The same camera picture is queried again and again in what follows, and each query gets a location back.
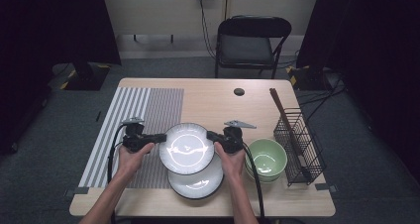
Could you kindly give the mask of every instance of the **wrist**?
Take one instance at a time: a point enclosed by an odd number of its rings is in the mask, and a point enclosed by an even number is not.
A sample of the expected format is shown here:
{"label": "wrist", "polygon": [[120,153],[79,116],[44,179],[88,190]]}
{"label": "wrist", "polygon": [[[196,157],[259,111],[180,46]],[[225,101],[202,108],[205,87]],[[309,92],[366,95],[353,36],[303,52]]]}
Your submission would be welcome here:
{"label": "wrist", "polygon": [[227,181],[230,186],[242,185],[242,176],[239,174],[228,175]]}
{"label": "wrist", "polygon": [[133,177],[133,173],[118,169],[112,180],[119,180],[124,184],[128,184]]}

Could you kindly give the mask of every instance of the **wooden table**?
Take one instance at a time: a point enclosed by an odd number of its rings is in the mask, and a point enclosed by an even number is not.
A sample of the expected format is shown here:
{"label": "wooden table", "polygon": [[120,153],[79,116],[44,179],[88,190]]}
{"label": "wooden table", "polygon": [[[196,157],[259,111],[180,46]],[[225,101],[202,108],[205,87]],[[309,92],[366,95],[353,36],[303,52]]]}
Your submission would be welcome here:
{"label": "wooden table", "polygon": [[[256,129],[243,129],[244,142],[250,144],[259,138],[274,139],[273,129],[279,112],[270,96],[275,88],[285,108],[298,107],[287,80],[264,79],[188,79],[188,78],[124,78],[119,87],[152,87],[184,89],[181,122],[193,122],[207,130],[222,133],[224,122],[240,120],[256,125]],[[245,95],[234,94],[243,88]],[[280,179],[262,184],[265,216],[332,216],[335,206],[329,190],[317,190],[316,183],[325,183],[321,173],[310,185],[287,186],[283,173]],[[256,215],[260,215],[256,185],[244,173],[244,183]],[[103,188],[89,188],[87,194],[75,194],[70,213],[82,216],[95,203]],[[210,197],[190,200],[172,189],[127,188],[116,208],[119,216],[151,217],[227,217],[232,216],[229,188],[226,182]]]}

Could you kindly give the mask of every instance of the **dish rack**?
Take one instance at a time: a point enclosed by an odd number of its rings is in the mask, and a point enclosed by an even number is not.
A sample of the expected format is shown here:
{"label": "dish rack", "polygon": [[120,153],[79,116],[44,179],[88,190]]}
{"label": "dish rack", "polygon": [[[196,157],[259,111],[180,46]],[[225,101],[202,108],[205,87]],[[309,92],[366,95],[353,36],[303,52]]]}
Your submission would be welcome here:
{"label": "dish rack", "polygon": [[300,109],[284,109],[292,133],[286,128],[281,117],[274,129],[274,137],[285,149],[288,186],[293,183],[312,183],[326,168],[322,158],[322,149],[318,147],[317,138],[305,122]]}

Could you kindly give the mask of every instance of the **gray carpet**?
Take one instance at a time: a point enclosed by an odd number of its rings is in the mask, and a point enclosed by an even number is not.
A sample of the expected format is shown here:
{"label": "gray carpet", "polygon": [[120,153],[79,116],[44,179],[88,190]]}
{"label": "gray carpet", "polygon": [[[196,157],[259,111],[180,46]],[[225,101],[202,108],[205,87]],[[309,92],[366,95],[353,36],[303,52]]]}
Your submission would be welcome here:
{"label": "gray carpet", "polygon": [[[282,61],[291,59],[285,56]],[[213,77],[213,64],[211,57],[125,59],[123,66],[111,68],[100,91],[60,90],[71,67],[59,74],[51,82],[47,107],[20,140],[19,152],[0,157],[0,223],[76,223],[79,218],[69,214],[71,199],[64,193],[80,181],[120,79]],[[60,64],[53,70],[57,73],[64,67]],[[269,78],[270,72],[258,76],[255,70],[223,69],[220,77]],[[288,76],[280,69],[276,78]],[[337,76],[329,78],[334,83]],[[340,83],[337,91],[343,86]],[[305,102],[324,96],[325,91],[296,91],[296,95],[309,116],[320,101]],[[96,121],[99,111],[102,116]],[[420,222],[418,184],[393,151],[369,131],[361,108],[346,91],[330,97],[310,118],[310,126],[323,147],[326,179],[337,188],[332,192],[337,211],[329,218],[283,223]]]}

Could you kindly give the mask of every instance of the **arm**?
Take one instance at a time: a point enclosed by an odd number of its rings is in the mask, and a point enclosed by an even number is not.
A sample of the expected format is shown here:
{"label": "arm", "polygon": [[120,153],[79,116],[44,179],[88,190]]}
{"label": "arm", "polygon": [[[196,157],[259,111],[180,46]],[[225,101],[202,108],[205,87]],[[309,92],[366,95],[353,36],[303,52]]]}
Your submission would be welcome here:
{"label": "arm", "polygon": [[124,146],[119,148],[118,169],[114,177],[105,187],[98,200],[80,221],[85,223],[108,223],[112,212],[120,200],[124,189],[142,164],[143,155],[148,153],[155,144],[149,143],[136,153],[129,153]]}
{"label": "arm", "polygon": [[215,142],[216,152],[222,160],[222,168],[231,190],[232,208],[234,211],[235,223],[258,224],[251,207],[247,191],[242,182],[242,169],[244,167],[245,151],[228,155],[220,143]]}

